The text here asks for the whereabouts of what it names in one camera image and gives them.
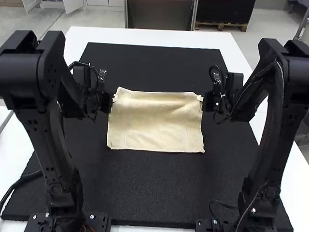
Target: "white table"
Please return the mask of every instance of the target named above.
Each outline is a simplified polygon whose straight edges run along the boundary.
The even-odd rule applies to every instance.
[[[67,64],[80,59],[88,42],[97,42],[220,49],[230,72],[243,73],[245,81],[252,72],[230,33],[71,27],[66,38],[64,57]],[[267,104],[263,103],[250,122],[258,142],[262,136],[266,110]],[[28,135],[14,115],[0,136],[0,196],[3,196],[7,188],[19,178],[32,151],[33,146]],[[309,230],[309,220],[306,218],[309,209],[308,177],[309,165],[294,143],[282,179],[281,198],[295,232]],[[0,232],[22,232],[25,226],[26,222],[0,220]],[[183,229],[112,226],[113,232],[131,230],[135,232],[184,231]]]

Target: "towel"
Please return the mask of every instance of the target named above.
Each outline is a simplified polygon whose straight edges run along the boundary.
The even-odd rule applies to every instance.
[[[193,92],[117,89],[109,114],[107,146],[161,152],[205,152],[203,98]]]

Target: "black panel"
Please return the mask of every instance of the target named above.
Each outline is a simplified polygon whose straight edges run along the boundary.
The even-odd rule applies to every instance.
[[[199,0],[197,21],[210,23],[248,23],[255,0]]]
[[[107,69],[106,87],[114,92],[122,86],[203,94],[211,89],[209,67],[216,63],[226,70],[220,51],[208,49],[89,43],[81,61]],[[95,124],[65,120],[69,151],[84,186],[84,210],[107,212],[113,224],[194,228],[197,218],[211,217],[211,199],[237,204],[258,147],[248,123],[215,125],[212,114],[204,114],[204,154],[110,150],[107,123],[105,114]],[[33,156],[25,173],[38,169]],[[44,211],[43,179],[38,179],[13,193],[2,217],[27,220]],[[238,216],[222,208],[216,212]],[[276,226],[293,231],[282,205]]]

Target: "white cabinet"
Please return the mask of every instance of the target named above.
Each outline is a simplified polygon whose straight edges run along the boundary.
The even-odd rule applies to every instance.
[[[67,14],[84,6],[84,0],[63,0],[63,3]]]
[[[41,0],[22,0],[22,1],[27,13],[29,12],[29,10],[31,10],[33,7],[35,7],[37,4],[41,2]]]
[[[41,4],[41,8],[65,9],[67,14],[84,6],[84,0],[63,0],[63,1],[22,0],[22,1],[27,13],[39,3]]]
[[[69,14],[77,9],[83,10],[105,10],[105,11],[124,11],[125,0],[62,0],[62,1],[43,1],[43,0],[22,0],[26,12],[30,11],[37,4],[41,8],[65,9]]]
[[[108,6],[108,0],[87,0],[87,5],[91,6]]]
[[[124,0],[109,0],[110,6],[124,7]]]

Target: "wooden pallet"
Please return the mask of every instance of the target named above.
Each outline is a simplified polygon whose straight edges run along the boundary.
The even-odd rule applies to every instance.
[[[195,22],[195,30],[199,30],[200,25],[216,25],[218,31],[223,31],[224,26],[235,26],[240,29],[241,32],[246,32],[248,23],[209,23],[209,22]]]

